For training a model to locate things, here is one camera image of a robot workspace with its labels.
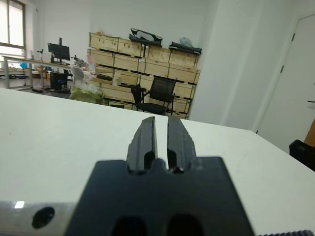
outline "desk chair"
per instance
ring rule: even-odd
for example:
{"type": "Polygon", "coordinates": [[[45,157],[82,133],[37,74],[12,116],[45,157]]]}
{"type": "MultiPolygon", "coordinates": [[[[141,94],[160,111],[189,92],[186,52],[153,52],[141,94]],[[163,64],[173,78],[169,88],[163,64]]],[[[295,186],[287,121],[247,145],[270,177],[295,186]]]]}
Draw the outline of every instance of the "desk chair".
{"type": "Polygon", "coordinates": [[[315,147],[309,146],[300,140],[290,144],[290,156],[315,171],[315,147]]]}
{"type": "Polygon", "coordinates": [[[150,91],[144,93],[144,89],[140,85],[136,85],[131,88],[131,93],[133,95],[135,105],[138,110],[145,112],[150,112],[158,115],[165,115],[166,112],[169,112],[168,106],[172,103],[172,110],[170,111],[173,114],[173,105],[174,105],[174,96],[173,91],[175,87],[175,82],[172,80],[167,80],[163,78],[155,77],[151,86],[150,91]],[[162,101],[167,103],[166,106],[158,105],[155,103],[145,103],[144,97],[149,94],[150,98],[162,101]]]}
{"type": "Polygon", "coordinates": [[[71,67],[71,71],[73,73],[73,79],[72,79],[73,84],[75,84],[76,81],[80,81],[80,82],[83,81],[84,73],[83,73],[82,68],[77,67],[77,66],[73,66],[73,67],[71,67]]]}

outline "office desk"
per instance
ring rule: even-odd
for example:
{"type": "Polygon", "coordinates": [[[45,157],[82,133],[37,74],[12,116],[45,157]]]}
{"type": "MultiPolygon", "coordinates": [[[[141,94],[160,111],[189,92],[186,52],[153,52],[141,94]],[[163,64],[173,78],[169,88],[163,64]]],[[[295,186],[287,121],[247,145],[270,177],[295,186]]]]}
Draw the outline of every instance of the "office desk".
{"type": "Polygon", "coordinates": [[[42,82],[43,86],[44,86],[44,76],[43,76],[43,67],[44,66],[51,66],[51,67],[67,69],[67,70],[71,69],[71,67],[68,65],[50,63],[50,62],[45,62],[45,61],[40,61],[40,60],[32,60],[32,59],[27,59],[27,58],[15,58],[15,57],[3,56],[3,59],[4,59],[5,86],[7,89],[33,88],[32,70],[29,70],[29,80],[31,83],[30,85],[28,85],[28,86],[16,86],[16,87],[10,86],[10,78],[9,78],[10,73],[9,73],[9,68],[8,68],[8,60],[28,63],[29,68],[32,68],[32,64],[40,65],[40,67],[41,67],[40,78],[41,78],[41,82],[42,82]]]}
{"type": "MultiPolygon", "coordinates": [[[[9,73],[9,75],[22,75],[22,74],[24,74],[24,70],[23,69],[9,68],[8,73],[9,73]]],[[[3,69],[0,69],[0,76],[1,75],[4,75],[3,69]]]]}
{"type": "MultiPolygon", "coordinates": [[[[95,162],[125,160],[141,120],[153,116],[8,89],[0,109],[0,201],[77,202],[95,162]]],[[[155,117],[167,163],[167,117],[155,117]]],[[[197,156],[223,157],[257,235],[315,231],[313,171],[251,131],[182,122],[197,156]]]]}

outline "table surface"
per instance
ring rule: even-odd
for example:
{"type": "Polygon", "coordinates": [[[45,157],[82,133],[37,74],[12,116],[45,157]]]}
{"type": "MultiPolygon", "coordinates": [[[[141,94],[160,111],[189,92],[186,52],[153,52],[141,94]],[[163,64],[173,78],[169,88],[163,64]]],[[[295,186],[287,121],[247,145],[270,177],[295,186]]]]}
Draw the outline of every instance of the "table surface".
{"type": "MultiPolygon", "coordinates": [[[[77,202],[95,162],[125,160],[152,116],[8,89],[0,89],[0,110],[0,201],[77,202]]],[[[167,117],[155,117],[167,163],[167,117]]],[[[251,131],[183,124],[197,156],[224,158],[257,235],[315,231],[315,172],[251,131]]]]}
{"type": "Polygon", "coordinates": [[[46,62],[46,61],[41,61],[41,60],[32,60],[32,59],[28,59],[28,58],[15,58],[15,57],[7,57],[7,56],[3,56],[3,58],[8,59],[8,60],[29,62],[29,63],[33,63],[33,64],[45,64],[45,66],[56,66],[56,67],[62,67],[64,69],[71,69],[71,67],[68,65],[51,63],[51,62],[46,62]]]}

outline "white wall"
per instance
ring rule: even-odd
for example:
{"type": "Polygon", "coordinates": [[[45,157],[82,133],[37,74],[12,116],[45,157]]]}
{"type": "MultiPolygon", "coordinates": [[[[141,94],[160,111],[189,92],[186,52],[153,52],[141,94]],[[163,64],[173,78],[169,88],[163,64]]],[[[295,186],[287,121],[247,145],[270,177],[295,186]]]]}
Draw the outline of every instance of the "white wall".
{"type": "Polygon", "coordinates": [[[252,129],[286,43],[291,40],[294,0],[264,1],[262,14],[239,76],[237,92],[230,98],[224,125],[252,129]]]}
{"type": "Polygon", "coordinates": [[[203,67],[205,55],[209,48],[209,42],[211,40],[211,32],[213,23],[216,18],[216,13],[218,10],[220,0],[210,0],[208,3],[208,8],[206,9],[207,14],[204,16],[204,21],[202,25],[202,30],[199,37],[199,45],[202,48],[202,54],[198,58],[198,68],[203,67]]]}
{"type": "Polygon", "coordinates": [[[86,60],[90,31],[90,2],[86,0],[39,0],[39,45],[48,51],[47,43],[70,47],[70,55],[86,60]]]}
{"type": "Polygon", "coordinates": [[[219,2],[189,119],[221,123],[258,6],[257,0],[219,2]]]}
{"type": "Polygon", "coordinates": [[[207,18],[208,0],[93,0],[91,31],[102,29],[113,36],[128,38],[130,28],[154,33],[171,40],[188,37],[201,47],[200,32],[207,18]]]}
{"type": "Polygon", "coordinates": [[[280,72],[294,0],[221,0],[190,119],[252,129],[280,72]]]}

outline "white door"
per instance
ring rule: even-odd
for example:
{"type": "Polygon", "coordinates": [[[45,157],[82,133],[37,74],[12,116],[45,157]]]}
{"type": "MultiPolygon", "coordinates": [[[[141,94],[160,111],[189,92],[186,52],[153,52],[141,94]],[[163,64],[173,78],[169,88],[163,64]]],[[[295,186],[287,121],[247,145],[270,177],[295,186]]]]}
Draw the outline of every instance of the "white door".
{"type": "Polygon", "coordinates": [[[315,118],[315,15],[299,21],[258,135],[289,153],[305,140],[315,118]]]}

